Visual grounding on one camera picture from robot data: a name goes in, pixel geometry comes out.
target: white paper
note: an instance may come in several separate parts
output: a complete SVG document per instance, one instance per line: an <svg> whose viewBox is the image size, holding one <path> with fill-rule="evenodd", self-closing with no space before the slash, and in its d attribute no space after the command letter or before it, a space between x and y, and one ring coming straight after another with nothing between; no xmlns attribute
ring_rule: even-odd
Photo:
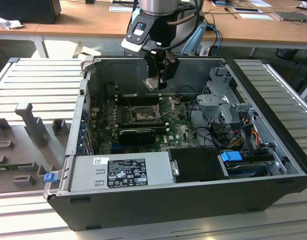
<svg viewBox="0 0 307 240"><path fill-rule="evenodd" d="M20 21L18 20L6 20L6 19L3 19L2 17L0 17L0 27L2 29L16 29L16 28L21 28L23 27L24 25L21 24Z"/></svg>
<svg viewBox="0 0 307 240"><path fill-rule="evenodd" d="M249 0L256 7L272 7L270 4L266 3L263 0Z"/></svg>
<svg viewBox="0 0 307 240"><path fill-rule="evenodd" d="M132 7L128 6L111 6L109 8L110 12L124 12L124 13L131 13L133 11Z"/></svg>
<svg viewBox="0 0 307 240"><path fill-rule="evenodd" d="M273 20L270 16L264 14L248 14L239 13L243 19L257 19L257 20Z"/></svg>

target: warning label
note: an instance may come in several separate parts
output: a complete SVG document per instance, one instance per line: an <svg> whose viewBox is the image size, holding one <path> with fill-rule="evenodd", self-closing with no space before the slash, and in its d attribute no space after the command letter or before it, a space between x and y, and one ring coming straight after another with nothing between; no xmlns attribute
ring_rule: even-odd
<svg viewBox="0 0 307 240"><path fill-rule="evenodd" d="M122 188L148 185L146 161L141 159L108 161L109 188Z"/></svg>

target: robotic end effector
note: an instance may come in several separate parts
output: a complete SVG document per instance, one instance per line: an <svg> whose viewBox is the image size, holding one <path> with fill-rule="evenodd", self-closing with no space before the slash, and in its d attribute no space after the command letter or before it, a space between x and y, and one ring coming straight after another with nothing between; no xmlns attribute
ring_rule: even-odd
<svg viewBox="0 0 307 240"><path fill-rule="evenodd" d="M194 0L195 6L180 0L139 0L141 10L127 31L121 46L134 56L143 58L147 63L148 78L144 83L152 91L167 87L167 80L173 79L179 60L171 50L184 44L199 25L199 13L204 0ZM178 20L180 13L194 10L187 17ZM190 34L176 44L177 26L196 17L195 26Z"/></svg>

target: desk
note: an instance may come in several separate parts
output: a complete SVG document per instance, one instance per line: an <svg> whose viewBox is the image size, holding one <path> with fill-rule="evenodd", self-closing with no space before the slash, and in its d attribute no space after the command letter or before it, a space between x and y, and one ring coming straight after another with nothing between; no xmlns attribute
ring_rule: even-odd
<svg viewBox="0 0 307 240"><path fill-rule="evenodd" d="M0 27L0 39L5 40L27 40L33 41L39 55L47 58L48 53L42 36L35 35L35 30L39 26L38 23L24 23L24 27L6 30Z"/></svg>
<svg viewBox="0 0 307 240"><path fill-rule="evenodd" d="M298 11L297 1L293 0L265 0L273 7L257 7L264 14L273 20L243 19L239 14L235 14L235 19L231 14L213 6L211 2L206 2L203 7L204 12L216 13L214 19L217 29L223 35L222 46L229 47L257 47L257 48L285 48L285 49L307 49L307 24L296 25L289 21L281 21L273 13L265 12L294 12ZM211 14L206 14L206 19L213 23ZM203 45L210 47L215 41L214 32L206 32L203 37Z"/></svg>
<svg viewBox="0 0 307 240"><path fill-rule="evenodd" d="M44 40L63 40L73 42L116 42L120 43L125 36L130 19L130 12L111 12L111 4L85 1L70 2L61 0L61 15L55 24L25 24L25 28L15 30L0 29L0 39L31 40L40 57L47 58L48 53ZM297 11L294 0L265 0L273 7L260 7L263 12ZM211 2L205 1L204 12L215 9ZM226 13L224 8L211 10L213 13ZM273 20L243 19L238 14L235 19L231 14L215 14L217 29L223 35L222 46L252 48L286 48L307 49L307 24L295 25L291 22L280 22L273 14ZM206 15L211 23L212 16ZM213 32L203 36L205 48L212 46L216 37Z"/></svg>

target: blue plastic clip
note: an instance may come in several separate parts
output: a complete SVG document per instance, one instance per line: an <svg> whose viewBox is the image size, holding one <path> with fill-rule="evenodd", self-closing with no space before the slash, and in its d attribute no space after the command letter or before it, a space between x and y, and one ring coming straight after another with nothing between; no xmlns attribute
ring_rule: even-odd
<svg viewBox="0 0 307 240"><path fill-rule="evenodd" d="M56 183L57 182L57 173L46 173L44 175L43 181L45 183Z"/></svg>
<svg viewBox="0 0 307 240"><path fill-rule="evenodd" d="M233 162L233 161L242 161L243 158L238 151L225 151L221 155L222 161L224 162Z"/></svg>

